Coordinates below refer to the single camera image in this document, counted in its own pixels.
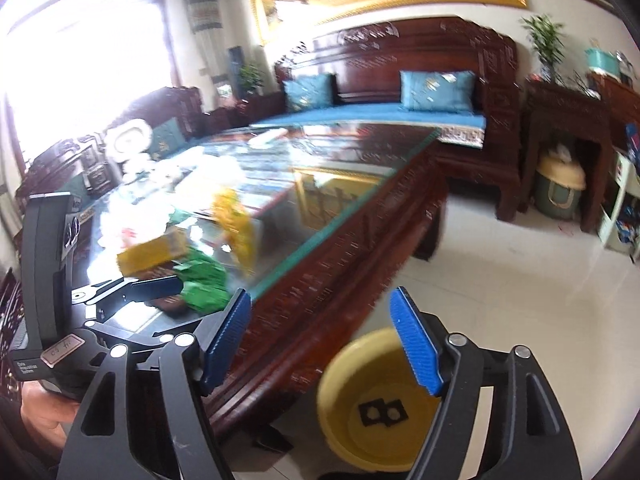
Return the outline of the person left hand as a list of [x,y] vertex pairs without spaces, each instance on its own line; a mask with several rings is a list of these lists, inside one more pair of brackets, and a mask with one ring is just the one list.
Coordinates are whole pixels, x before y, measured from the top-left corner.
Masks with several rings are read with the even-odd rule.
[[50,392],[39,382],[24,382],[21,419],[29,434],[41,443],[62,448],[66,442],[64,425],[74,422],[79,404]]

